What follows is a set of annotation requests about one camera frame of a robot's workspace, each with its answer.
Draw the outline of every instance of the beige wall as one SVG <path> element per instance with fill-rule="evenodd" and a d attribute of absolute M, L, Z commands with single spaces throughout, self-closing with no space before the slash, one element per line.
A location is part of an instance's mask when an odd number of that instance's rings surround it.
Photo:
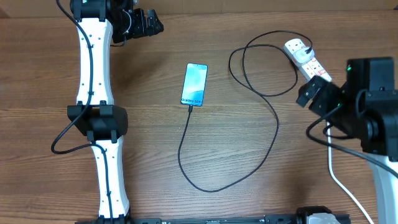
<path fill-rule="evenodd" d="M 61 0 L 69 9 L 70 0 Z M 141 0 L 159 14 L 393 9 L 397 0 Z M 0 17 L 58 17 L 55 0 L 0 0 Z"/>

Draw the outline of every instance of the wooden table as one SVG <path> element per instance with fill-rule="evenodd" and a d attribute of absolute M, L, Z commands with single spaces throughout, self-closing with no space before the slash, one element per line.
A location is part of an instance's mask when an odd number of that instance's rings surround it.
<path fill-rule="evenodd" d="M 330 178 L 326 148 L 305 136 L 317 116 L 295 103 L 304 84 L 301 74 L 292 91 L 269 98 L 280 129 L 265 164 L 250 178 L 215 194 L 194 189 L 178 168 L 177 149 L 188 115 L 179 100 L 187 63 L 207 64 L 205 103 L 193 110 L 182 164 L 200 187 L 227 185 L 261 162 L 276 126 L 263 100 L 232 79 L 230 53 L 263 32 L 295 30 L 313 40 L 317 58 L 342 85 L 347 59 L 398 56 L 396 12 L 160 18 L 165 26 L 160 35 L 111 49 L 115 102 L 129 115 L 123 166 L 134 217 L 256 217 L 325 205 L 335 213 L 349 213 L 353 223 L 367 223 Z M 91 149 L 64 156 L 50 151 L 69 123 L 66 108 L 75 103 L 78 90 L 76 28 L 67 19 L 2 19 L 0 30 L 0 223 L 94 219 L 100 200 Z M 257 43 L 283 46 L 292 38 L 296 36 L 273 34 Z M 241 54 L 232 63 L 243 80 Z M 289 61 L 275 49 L 248 50 L 246 68 L 263 93 L 281 92 L 294 82 Z M 321 128 L 316 130 L 319 137 Z M 85 142 L 73 128 L 58 150 Z M 359 141 L 343 144 L 360 150 Z M 366 163 L 340 152 L 334 160 L 337 177 L 377 222 L 373 177 Z"/>

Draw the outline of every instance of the white power strip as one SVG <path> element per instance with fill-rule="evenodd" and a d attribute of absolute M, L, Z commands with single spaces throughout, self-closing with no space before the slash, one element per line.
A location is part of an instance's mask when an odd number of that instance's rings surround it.
<path fill-rule="evenodd" d="M 300 72 L 305 76 L 307 82 L 310 81 L 312 77 L 315 75 L 319 75 L 324 78 L 326 81 L 331 81 L 331 76 L 329 73 L 322 67 L 322 65 L 315 58 L 315 52 L 312 51 L 307 54 L 305 51 L 308 50 L 309 47 L 306 47 L 305 44 L 300 39 L 292 39 L 286 42 L 284 46 L 284 50 L 290 59 L 293 60 L 294 64 L 298 67 Z M 327 134 L 331 136 L 331 130 L 328 129 Z M 328 143 L 331 144 L 331 137 L 328 137 Z M 368 219 L 370 224 L 373 224 L 371 217 L 362 207 L 360 202 L 355 198 L 355 196 L 336 178 L 333 173 L 333 164 L 332 164 L 332 148 L 328 147 L 328 166 L 331 178 L 351 197 L 351 199 L 355 202 L 355 204 L 359 207 L 359 209 L 363 212 L 365 217 Z"/>

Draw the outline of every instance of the smartphone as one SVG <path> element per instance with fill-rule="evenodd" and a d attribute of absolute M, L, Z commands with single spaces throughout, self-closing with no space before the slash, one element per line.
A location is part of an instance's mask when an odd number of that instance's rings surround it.
<path fill-rule="evenodd" d="M 207 65 L 189 63 L 185 72 L 181 104 L 201 106 L 205 97 Z"/>

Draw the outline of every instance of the phone screen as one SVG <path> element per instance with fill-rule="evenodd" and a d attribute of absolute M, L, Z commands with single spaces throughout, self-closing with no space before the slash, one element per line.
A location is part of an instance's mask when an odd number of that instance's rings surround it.
<path fill-rule="evenodd" d="M 205 96 L 207 65 L 189 63 L 182 88 L 181 104 L 201 106 Z"/>

